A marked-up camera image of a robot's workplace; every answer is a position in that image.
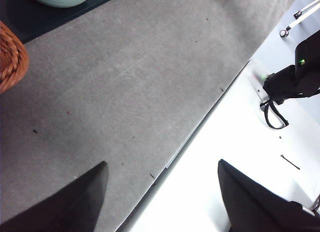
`white surface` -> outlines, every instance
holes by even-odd
[[[267,96],[262,88],[266,74],[294,64],[297,44],[320,29],[313,19],[317,12],[292,29],[288,38],[279,36],[294,12],[311,1],[296,1],[284,15],[253,56],[263,64],[248,63],[124,231],[227,232],[230,224],[217,174],[222,158],[273,193],[312,206],[320,193],[320,115],[314,112],[320,111],[319,96],[278,106],[290,123],[282,130],[270,129],[259,109]]]

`wicker basket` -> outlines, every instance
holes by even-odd
[[[0,21],[0,93],[19,82],[26,74],[28,65],[26,48]]]

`white stand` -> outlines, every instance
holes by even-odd
[[[315,13],[317,10],[320,9],[320,0],[315,0],[312,3],[308,4],[301,10],[297,11],[293,16],[295,17],[295,21],[289,24],[286,29],[280,31],[280,36],[282,38],[286,38],[289,36],[289,30],[301,23],[304,19]]]

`gray carpet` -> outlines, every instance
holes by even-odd
[[[1,96],[1,220],[105,160],[114,231],[293,1],[112,0],[29,42]]]

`black object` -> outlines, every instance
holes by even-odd
[[[299,10],[293,16],[295,19],[298,19],[302,15],[302,12]]]
[[[284,155],[280,155],[281,158],[283,158],[285,161],[287,161],[289,164],[291,164],[293,167],[295,167],[296,169],[300,170],[300,168],[298,166],[296,166],[294,163],[292,163],[290,160],[286,159],[284,157]]]
[[[72,8],[53,8],[35,0],[0,0],[0,20],[26,43],[109,0],[86,0]]]
[[[218,164],[223,202],[232,232],[315,232],[320,219],[245,176],[224,160]]]
[[[282,104],[288,98],[305,98],[319,94],[320,90],[320,31],[302,41],[295,49],[295,65],[290,65],[277,73],[271,74],[264,82],[263,88],[269,100],[261,103],[269,127],[281,129],[289,125],[275,108],[274,102]],[[268,119],[271,108],[283,121],[280,128],[273,127]]]
[[[280,31],[280,37],[282,38],[286,38],[287,36],[289,36],[289,31],[286,29],[283,29]]]
[[[0,225],[1,232],[93,232],[105,198],[108,167],[96,167]]]

